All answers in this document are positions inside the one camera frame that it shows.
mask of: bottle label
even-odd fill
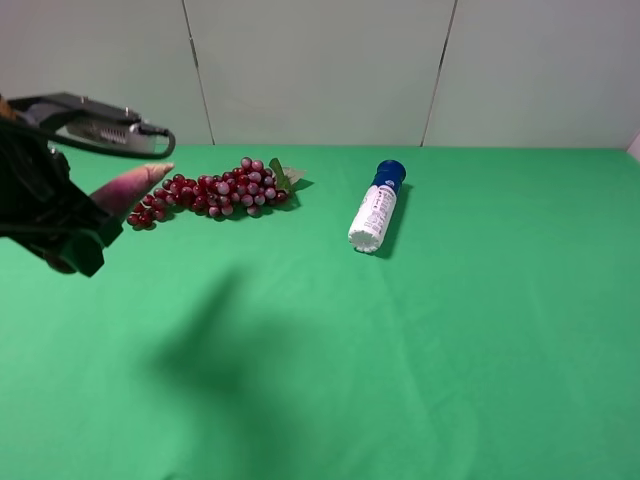
[[[353,227],[363,229],[380,238],[384,238],[393,207],[396,205],[396,194],[387,185],[372,185],[362,200]]]

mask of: bottle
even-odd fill
[[[349,228],[349,242],[359,252],[373,253],[382,245],[406,176],[402,164],[395,160],[385,160],[378,165],[373,183]]]

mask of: green tablecloth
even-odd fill
[[[640,168],[622,152],[183,147],[301,206],[126,229],[93,279],[0,243],[7,480],[640,478]],[[136,165],[70,153],[91,191]],[[408,172],[379,256],[347,229]]]

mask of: white wall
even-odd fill
[[[0,92],[70,91],[210,143],[180,0],[0,0]]]
[[[218,143],[418,145],[454,0],[186,0]]]
[[[626,148],[639,0],[460,0],[429,145]]]

